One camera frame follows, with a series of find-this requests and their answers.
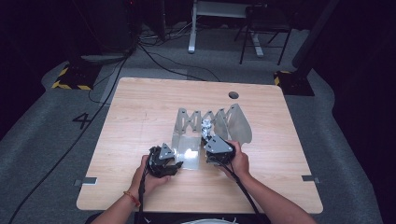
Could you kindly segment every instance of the bracelet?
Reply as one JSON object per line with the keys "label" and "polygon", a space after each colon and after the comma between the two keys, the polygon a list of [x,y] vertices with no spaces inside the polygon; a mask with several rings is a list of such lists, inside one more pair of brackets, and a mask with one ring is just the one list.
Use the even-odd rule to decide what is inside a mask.
{"label": "bracelet", "polygon": [[139,200],[137,200],[137,199],[134,197],[134,195],[132,195],[131,192],[129,192],[129,191],[124,191],[124,194],[125,194],[125,195],[128,195],[128,196],[132,199],[132,201],[134,202],[134,204],[135,204],[136,207],[139,207],[139,206],[140,206]]}

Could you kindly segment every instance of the black cable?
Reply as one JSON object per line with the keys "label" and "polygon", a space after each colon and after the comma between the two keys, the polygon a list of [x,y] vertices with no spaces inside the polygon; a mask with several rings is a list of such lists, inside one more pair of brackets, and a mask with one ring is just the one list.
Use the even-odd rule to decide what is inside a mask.
{"label": "black cable", "polygon": [[221,161],[218,161],[215,157],[209,157],[209,159],[211,161],[214,161],[216,163],[218,163],[220,166],[222,166],[228,173],[230,173],[230,175],[233,177],[233,179],[235,180],[236,184],[238,185],[238,187],[242,190],[242,192],[244,192],[245,196],[247,197],[247,200],[250,202],[254,213],[256,214],[257,219],[260,221],[260,223],[264,223],[264,221],[262,220],[262,217],[260,215],[259,210],[256,207],[256,204],[253,202],[253,200],[251,199],[250,195],[248,194],[247,189],[245,188],[245,186],[241,183],[241,180],[239,179],[239,177],[236,175],[236,173],[232,170],[230,170],[230,168],[228,168],[224,163],[222,163]]}
{"label": "black cable", "polygon": [[[116,71],[116,68],[117,68],[117,66],[119,66],[119,64],[120,64],[120,62],[118,62],[118,63],[116,64],[116,66],[114,66],[113,71],[112,71],[109,75],[107,75],[106,77],[102,78],[100,81],[98,81],[97,83],[95,83],[93,86],[95,87],[95,86],[99,85],[101,82],[103,82],[104,80],[106,80],[107,78],[111,77],[111,75],[113,75],[113,73]],[[94,101],[94,100],[91,98],[91,91],[92,91],[92,90],[89,90],[89,91],[88,91],[88,98],[90,98],[90,100],[91,100],[92,102],[94,102],[94,103],[98,103],[98,104],[101,103],[100,101]]]}
{"label": "black cable", "polygon": [[155,59],[151,57],[151,55],[149,54],[149,52],[146,51],[146,49],[145,49],[142,45],[139,44],[139,46],[140,46],[140,48],[142,48],[143,51],[145,51],[145,53],[150,57],[150,59],[151,59],[152,61],[154,61],[158,66],[160,66],[162,69],[164,69],[164,70],[166,70],[166,71],[168,71],[168,72],[170,72],[170,73],[175,73],[175,74],[181,75],[181,76],[183,76],[183,77],[192,77],[192,78],[195,78],[195,79],[198,79],[198,80],[201,80],[201,81],[206,81],[205,79],[200,78],[200,77],[194,77],[194,76],[182,74],[182,73],[179,73],[179,72],[172,71],[172,70],[170,70],[170,69],[168,69],[168,68],[165,68],[164,66],[160,65],[159,63],[157,63],[157,61],[155,61]]}
{"label": "black cable", "polygon": [[139,191],[138,191],[140,206],[139,206],[139,214],[137,215],[137,224],[141,223],[143,216],[143,205],[144,205],[143,195],[145,193],[145,181],[146,181],[146,176],[149,173],[147,169],[149,167],[149,160],[151,156],[152,156],[152,150],[148,154],[148,159],[146,161],[145,169],[143,170],[142,178],[140,179]]}
{"label": "black cable", "polygon": [[[162,45],[162,44],[168,42],[169,40],[176,40],[176,39],[179,39],[179,38],[183,37],[184,35],[186,35],[186,33],[189,31],[189,30],[186,29],[186,28],[188,28],[191,24],[192,24],[192,22],[189,22],[187,25],[185,25],[185,26],[183,26],[183,27],[181,27],[181,28],[179,28],[178,30],[175,30],[175,31],[174,31],[174,29],[175,29],[174,27],[165,28],[165,29],[171,29],[170,32],[168,32],[167,34],[165,34],[165,38],[166,38],[165,41],[161,41],[161,40],[158,38],[157,35],[155,35],[155,34],[153,34],[153,33],[150,33],[149,30],[144,30],[144,32],[148,32],[148,34],[146,35],[146,37],[140,38],[140,44],[142,44],[142,45],[144,45],[144,46],[146,46],[146,47],[154,47],[154,46],[160,46],[160,45]],[[172,34],[174,34],[174,33],[176,33],[175,35],[177,35],[177,37],[172,38]],[[148,43],[148,42],[145,42],[145,41],[142,40],[142,39],[144,39],[144,38],[154,38],[154,37],[155,37],[155,43]]]}
{"label": "black cable", "polygon": [[193,67],[193,68],[199,68],[199,69],[204,69],[204,70],[206,70],[207,72],[209,72],[210,74],[212,74],[212,76],[215,77],[215,78],[218,80],[218,82],[221,82],[220,79],[219,79],[212,71],[210,71],[210,70],[207,69],[207,68],[199,67],[199,66],[194,66],[194,65],[189,65],[189,64],[183,64],[183,63],[177,63],[177,62],[173,61],[172,59],[169,59],[169,58],[166,58],[166,57],[162,56],[162,55],[159,54],[159,53],[149,52],[149,54],[158,55],[158,56],[160,56],[160,57],[162,57],[162,58],[164,58],[164,59],[166,59],[166,60],[169,60],[169,61],[171,61],[172,63],[178,64],[178,65],[187,66],[187,67]]}
{"label": "black cable", "polygon": [[9,220],[8,224],[11,224],[12,221],[14,220],[15,216],[18,214],[18,212],[21,210],[22,206],[24,205],[24,203],[29,199],[29,197],[35,192],[35,190],[40,187],[40,185],[47,179],[47,177],[49,177],[49,175],[56,169],[56,167],[58,167],[58,165],[64,160],[64,158],[69,154],[69,152],[73,149],[73,147],[76,145],[76,143],[79,141],[79,139],[82,137],[82,135],[87,131],[87,129],[91,126],[91,124],[93,123],[93,121],[95,120],[96,116],[99,114],[99,112],[103,109],[103,107],[105,106],[105,103],[107,102],[108,98],[110,98],[111,92],[113,92],[113,89],[117,83],[117,79],[120,75],[120,71],[121,68],[123,67],[123,65],[125,64],[126,60],[128,58],[125,58],[125,60],[122,62],[122,65],[119,69],[119,72],[117,74],[116,77],[116,81],[113,84],[113,87],[111,88],[110,93],[108,94],[107,98],[105,99],[104,103],[99,107],[99,109],[95,112],[95,114],[93,115],[91,122],[89,122],[87,124],[87,126],[82,130],[82,132],[78,135],[77,139],[73,142],[73,144],[71,145],[71,147],[69,149],[66,150],[66,152],[62,155],[62,157],[55,163],[55,165],[52,166],[52,168],[44,175],[43,178],[41,178],[41,180],[35,185],[34,188],[32,188],[32,190],[30,190],[30,192],[24,197],[24,199],[22,200],[22,202],[18,205],[17,209],[14,211],[14,213],[12,214],[11,219]]}

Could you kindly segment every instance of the tabletop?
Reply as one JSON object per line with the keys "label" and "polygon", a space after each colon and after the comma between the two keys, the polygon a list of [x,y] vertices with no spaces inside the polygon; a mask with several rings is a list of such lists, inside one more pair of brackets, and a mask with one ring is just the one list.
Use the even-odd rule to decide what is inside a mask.
{"label": "tabletop", "polygon": [[[230,98],[231,91],[239,97]],[[251,174],[306,212],[320,213],[315,182],[303,181],[311,172],[279,87],[133,77],[119,81],[86,174],[97,182],[82,186],[78,208],[106,210],[113,204],[129,188],[141,157],[151,147],[171,144],[180,108],[204,114],[233,104],[252,131],[252,141],[242,145]],[[241,189],[201,155],[198,170],[180,169],[145,197],[145,211],[254,213]]]}

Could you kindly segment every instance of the chair leg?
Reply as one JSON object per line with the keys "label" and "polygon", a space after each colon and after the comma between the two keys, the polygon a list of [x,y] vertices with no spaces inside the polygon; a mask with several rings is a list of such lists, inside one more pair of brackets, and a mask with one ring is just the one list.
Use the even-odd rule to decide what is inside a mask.
{"label": "chair leg", "polygon": [[248,41],[248,30],[249,29],[247,26],[247,29],[245,31],[244,47],[242,47],[241,60],[239,61],[239,64],[242,64],[242,60],[244,59],[245,47],[246,47],[247,41]]}
{"label": "chair leg", "polygon": [[286,36],[285,44],[283,45],[282,52],[280,53],[279,60],[277,61],[277,65],[280,65],[280,61],[282,60],[283,53],[285,52],[285,48],[288,45],[289,37],[290,37],[291,30],[289,30],[288,35]]}
{"label": "chair leg", "polygon": [[245,26],[241,26],[241,28],[239,28],[238,33],[236,34],[236,36],[235,36],[235,38],[233,39],[233,41],[236,41],[236,39],[239,37],[239,34],[241,34],[241,31],[242,31],[242,29],[243,29],[244,27],[245,27]]}
{"label": "chair leg", "polygon": [[270,43],[275,39],[275,37],[276,37],[278,34],[279,34],[279,32],[276,32],[276,34],[275,34],[273,37],[271,37],[271,39],[267,42],[267,44],[270,44]]}

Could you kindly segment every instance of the left hand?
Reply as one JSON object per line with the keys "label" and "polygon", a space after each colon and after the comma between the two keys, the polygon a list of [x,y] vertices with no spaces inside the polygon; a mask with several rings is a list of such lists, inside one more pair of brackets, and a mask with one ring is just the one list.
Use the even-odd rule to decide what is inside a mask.
{"label": "left hand", "polygon": [[[140,186],[140,180],[142,179],[143,171],[145,170],[146,162],[149,156],[144,155],[142,157],[142,161],[140,162],[140,166],[136,169],[134,173],[134,177],[132,178],[131,187],[129,190],[136,198],[138,198],[138,191]],[[157,178],[152,176],[151,174],[147,174],[145,181],[145,195],[150,194],[154,191],[158,186],[166,184],[171,179],[170,175],[166,175],[162,178]]]}

